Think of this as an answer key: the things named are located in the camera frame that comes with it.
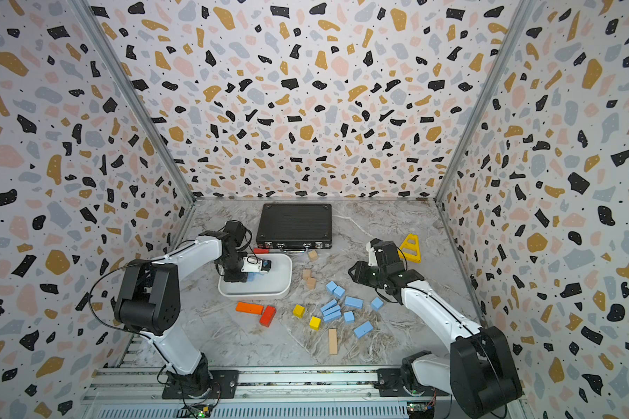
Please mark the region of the white plastic tub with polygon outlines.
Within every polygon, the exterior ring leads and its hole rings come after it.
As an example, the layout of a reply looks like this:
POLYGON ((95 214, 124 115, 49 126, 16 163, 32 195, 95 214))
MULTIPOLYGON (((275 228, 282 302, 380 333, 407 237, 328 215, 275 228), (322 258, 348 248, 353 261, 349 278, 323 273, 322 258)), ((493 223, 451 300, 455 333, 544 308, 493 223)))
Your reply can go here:
POLYGON ((256 274, 252 282, 227 283, 218 281, 218 291, 230 300, 280 300, 287 296, 292 282, 293 262, 290 256, 268 253, 260 258, 272 262, 272 270, 264 275, 256 274))

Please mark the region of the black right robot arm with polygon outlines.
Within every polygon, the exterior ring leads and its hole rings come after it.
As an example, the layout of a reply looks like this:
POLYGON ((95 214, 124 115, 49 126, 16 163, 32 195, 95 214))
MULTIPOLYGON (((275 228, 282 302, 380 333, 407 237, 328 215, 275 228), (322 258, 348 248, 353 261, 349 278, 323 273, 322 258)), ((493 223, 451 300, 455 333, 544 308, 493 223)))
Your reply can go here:
POLYGON ((522 396, 510 345, 499 328, 484 328, 459 313, 423 275, 408 268, 405 254, 393 242, 374 238, 366 250, 367 260, 349 269, 350 278, 412 311, 449 352, 438 357, 423 350, 405 357, 400 368, 378 373, 378 390, 388 396, 434 396, 443 391, 470 418, 494 414, 522 396))

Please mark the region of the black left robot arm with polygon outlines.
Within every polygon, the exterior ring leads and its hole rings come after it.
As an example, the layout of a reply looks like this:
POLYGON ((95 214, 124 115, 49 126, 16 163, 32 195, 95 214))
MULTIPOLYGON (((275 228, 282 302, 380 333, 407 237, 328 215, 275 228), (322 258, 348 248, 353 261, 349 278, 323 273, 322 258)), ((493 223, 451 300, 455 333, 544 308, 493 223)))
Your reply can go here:
POLYGON ((273 263, 253 254, 251 232, 237 220, 220 230, 206 230, 190 244, 160 258, 135 259, 125 268, 115 305, 115 319, 145 339, 165 363, 167 384, 186 399, 209 396, 215 385, 205 355, 178 325, 180 282, 213 263, 221 279, 246 284, 252 274, 265 275, 273 263))

